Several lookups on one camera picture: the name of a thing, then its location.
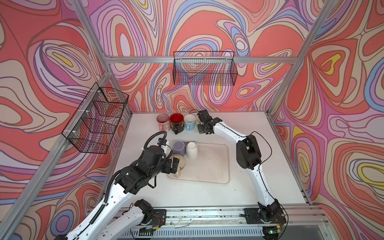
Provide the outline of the pink mug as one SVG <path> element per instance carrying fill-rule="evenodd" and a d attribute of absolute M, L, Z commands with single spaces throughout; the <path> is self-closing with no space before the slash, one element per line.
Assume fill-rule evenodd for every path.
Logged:
<path fill-rule="evenodd" d="M 170 116 L 167 114 L 160 114 L 157 116 L 157 123 L 159 131 L 168 132 L 170 130 Z"/>

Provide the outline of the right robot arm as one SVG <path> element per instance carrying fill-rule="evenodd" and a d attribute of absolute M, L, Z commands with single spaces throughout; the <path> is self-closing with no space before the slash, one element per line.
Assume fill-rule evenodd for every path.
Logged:
<path fill-rule="evenodd" d="M 256 137 L 251 133 L 242 134 L 228 126 L 220 118 L 213 118 L 206 110 L 197 112 L 200 134 L 216 134 L 236 145 L 236 160 L 239 166 L 246 169 L 258 195 L 258 216 L 261 222 L 286 224 L 284 208 L 272 195 L 262 169 L 262 153 Z"/>

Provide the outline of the purple mug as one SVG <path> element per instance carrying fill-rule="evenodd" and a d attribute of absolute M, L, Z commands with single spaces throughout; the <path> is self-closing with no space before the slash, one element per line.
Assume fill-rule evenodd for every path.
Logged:
<path fill-rule="evenodd" d="M 175 141 L 173 143 L 173 153 L 181 156 L 186 155 L 186 145 L 182 141 Z"/>

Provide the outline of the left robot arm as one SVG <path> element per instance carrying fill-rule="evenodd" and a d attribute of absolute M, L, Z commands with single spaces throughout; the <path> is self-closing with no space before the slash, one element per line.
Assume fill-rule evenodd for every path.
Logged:
<path fill-rule="evenodd" d="M 118 219 L 113 220 L 113 217 L 142 188 L 155 188 L 156 185 L 151 185 L 150 180 L 155 180 L 158 174 L 176 172 L 178 162 L 171 160 L 173 151 L 168 146 L 166 137 L 165 131 L 150 136 L 139 158 L 113 174 L 104 198 L 96 208 L 72 231 L 58 235 L 56 239 L 116 240 L 124 232 L 141 223 L 151 223 L 154 210 L 145 200 L 136 201 L 134 206 Z"/>

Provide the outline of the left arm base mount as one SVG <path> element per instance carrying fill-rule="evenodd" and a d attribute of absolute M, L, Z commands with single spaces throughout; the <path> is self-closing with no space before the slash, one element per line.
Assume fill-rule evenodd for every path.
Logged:
<path fill-rule="evenodd" d="M 161 227 L 166 223 L 167 211 L 165 209 L 152 210 L 147 213 L 143 212 L 144 218 L 141 226 Z"/>

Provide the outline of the white mug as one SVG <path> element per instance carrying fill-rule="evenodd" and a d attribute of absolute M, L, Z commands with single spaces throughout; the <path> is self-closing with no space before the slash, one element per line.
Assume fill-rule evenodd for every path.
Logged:
<path fill-rule="evenodd" d="M 198 144 L 195 142 L 189 142 L 186 146 L 186 155 L 189 159 L 196 159 L 198 156 Z"/>

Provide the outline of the green mug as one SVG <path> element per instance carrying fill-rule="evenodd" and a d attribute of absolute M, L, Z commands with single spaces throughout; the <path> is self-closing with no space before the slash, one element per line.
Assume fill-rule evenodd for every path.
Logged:
<path fill-rule="evenodd" d="M 201 124 L 201 120 L 199 116 L 196 116 L 196 126 L 198 127 Z"/>

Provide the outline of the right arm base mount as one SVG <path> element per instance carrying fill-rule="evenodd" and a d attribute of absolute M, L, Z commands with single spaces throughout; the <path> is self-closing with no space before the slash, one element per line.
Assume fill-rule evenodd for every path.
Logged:
<path fill-rule="evenodd" d="M 286 216 L 281 208 L 267 210 L 259 208 L 245 208 L 240 214 L 246 219 L 247 224 L 283 225 L 287 222 Z"/>

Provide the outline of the light blue mug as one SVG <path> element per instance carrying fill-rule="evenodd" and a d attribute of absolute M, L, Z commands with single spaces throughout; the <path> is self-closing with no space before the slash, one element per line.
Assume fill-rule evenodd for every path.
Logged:
<path fill-rule="evenodd" d="M 188 114 L 184 117 L 184 123 L 186 130 L 192 131 L 196 126 L 196 117 L 192 114 Z"/>

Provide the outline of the beige ceramic teapot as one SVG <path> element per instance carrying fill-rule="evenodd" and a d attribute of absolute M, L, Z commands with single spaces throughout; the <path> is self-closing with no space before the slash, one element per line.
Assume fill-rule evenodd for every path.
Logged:
<path fill-rule="evenodd" d="M 174 154 L 171 156 L 172 164 L 178 162 L 176 173 L 174 173 L 175 178 L 179 178 L 181 171 L 186 165 L 185 158 L 180 154 Z"/>

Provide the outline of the black skull mug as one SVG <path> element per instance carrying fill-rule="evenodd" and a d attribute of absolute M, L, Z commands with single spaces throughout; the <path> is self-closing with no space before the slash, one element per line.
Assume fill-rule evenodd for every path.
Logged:
<path fill-rule="evenodd" d="M 174 113 L 169 117 L 170 127 L 172 132 L 177 135 L 184 131 L 185 122 L 184 116 L 181 113 Z"/>

